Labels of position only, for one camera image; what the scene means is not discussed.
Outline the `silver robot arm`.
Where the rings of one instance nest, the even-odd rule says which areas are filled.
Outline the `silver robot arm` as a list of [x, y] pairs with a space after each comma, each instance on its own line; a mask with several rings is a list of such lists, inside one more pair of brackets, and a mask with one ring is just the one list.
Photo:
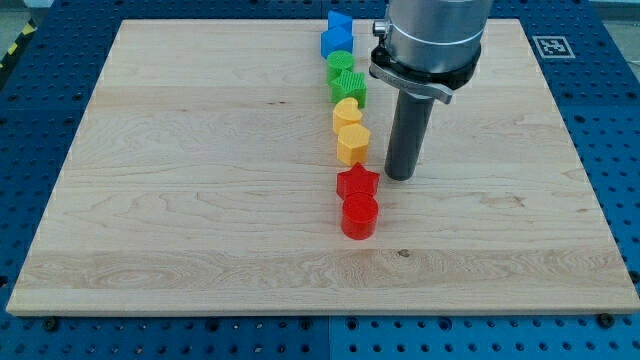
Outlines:
[[492, 0], [390, 0], [372, 32], [369, 72], [419, 100], [451, 102], [481, 55]]

